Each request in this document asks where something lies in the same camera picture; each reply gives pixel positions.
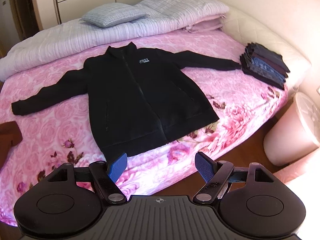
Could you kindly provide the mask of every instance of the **pink rose pattern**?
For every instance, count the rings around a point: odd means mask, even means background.
[[[212,57],[239,62],[244,46],[221,31],[190,34],[174,31],[130,40],[137,47],[171,52],[191,50]],[[110,44],[114,47],[130,41]],[[62,163],[76,167],[104,159],[91,134],[88,96],[80,95],[39,113],[15,116],[11,103],[35,95],[42,87],[55,84],[68,70],[80,69],[88,57],[101,55],[101,45],[54,62],[17,73],[6,80],[0,94],[0,123],[15,120],[23,141],[9,152],[0,171],[0,220],[16,226],[13,206],[33,185]],[[203,151],[216,159],[249,138],[286,101],[287,91],[271,88],[240,70],[216,71],[185,68],[207,96],[220,117],[217,128],[207,126],[154,150],[128,158],[128,166],[117,181],[129,197],[151,195],[196,171],[194,155]],[[88,183],[79,186],[90,188]]]

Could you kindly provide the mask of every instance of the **light blue pillow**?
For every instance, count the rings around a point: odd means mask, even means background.
[[[100,28],[131,22],[147,15],[135,6],[124,3],[107,3],[88,11],[80,20]]]

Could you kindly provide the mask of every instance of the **zip-up jacket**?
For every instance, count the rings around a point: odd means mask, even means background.
[[[228,59],[137,49],[131,42],[86,59],[82,69],[12,103],[12,111],[26,115],[88,93],[93,137],[112,162],[124,152],[146,152],[219,119],[201,89],[181,71],[184,67],[241,69]]]

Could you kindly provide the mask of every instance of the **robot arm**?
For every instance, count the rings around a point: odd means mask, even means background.
[[[129,200],[114,181],[126,155],[74,168],[65,163],[26,192],[14,215],[32,239],[298,240],[306,210],[301,200],[259,163],[249,168],[215,162],[202,152],[195,165],[206,184],[188,196],[138,196]],[[78,187],[90,182],[94,193]],[[245,186],[229,192],[232,183]]]

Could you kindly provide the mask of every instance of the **stack of folded clothes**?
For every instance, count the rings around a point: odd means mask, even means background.
[[[282,56],[258,43],[248,43],[245,52],[240,56],[242,71],[284,90],[285,79],[290,72]]]

